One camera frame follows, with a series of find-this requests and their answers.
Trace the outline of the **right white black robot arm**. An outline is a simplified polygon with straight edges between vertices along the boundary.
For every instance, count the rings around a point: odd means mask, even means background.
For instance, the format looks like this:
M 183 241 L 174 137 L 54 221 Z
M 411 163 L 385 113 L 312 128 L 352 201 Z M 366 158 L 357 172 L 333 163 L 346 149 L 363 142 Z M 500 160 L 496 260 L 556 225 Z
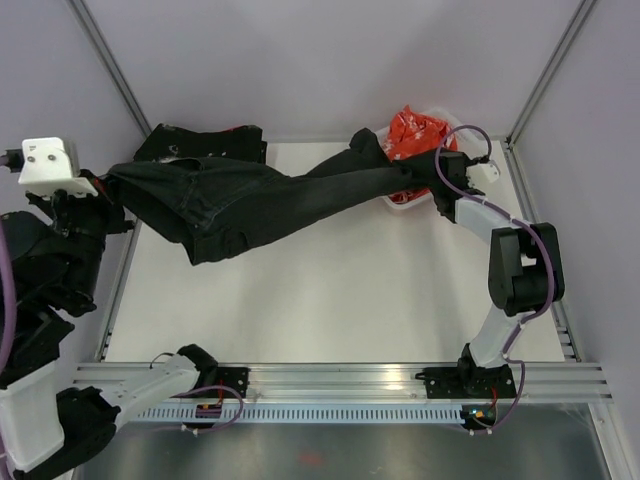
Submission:
M 489 247 L 492 305 L 455 366 L 418 373 L 430 399 L 517 399 L 523 384 L 513 377 L 511 348 L 523 328 L 565 292 L 556 228 L 518 219 L 472 188 L 467 170 L 483 161 L 446 151 L 434 162 L 432 192 L 439 213 Z

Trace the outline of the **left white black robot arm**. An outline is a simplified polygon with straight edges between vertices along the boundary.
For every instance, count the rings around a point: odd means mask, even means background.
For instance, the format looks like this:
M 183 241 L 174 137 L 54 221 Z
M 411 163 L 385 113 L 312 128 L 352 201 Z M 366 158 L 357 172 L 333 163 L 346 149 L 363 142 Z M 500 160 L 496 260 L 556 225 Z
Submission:
M 195 344 L 160 365 L 106 388 L 56 386 L 63 313 L 93 311 L 106 239 L 132 224 L 109 176 L 84 170 L 92 192 L 28 199 L 45 224 L 19 211 L 1 220 L 1 445 L 12 479 L 55 479 L 92 459 L 139 414 L 169 399 L 210 395 L 218 363 Z

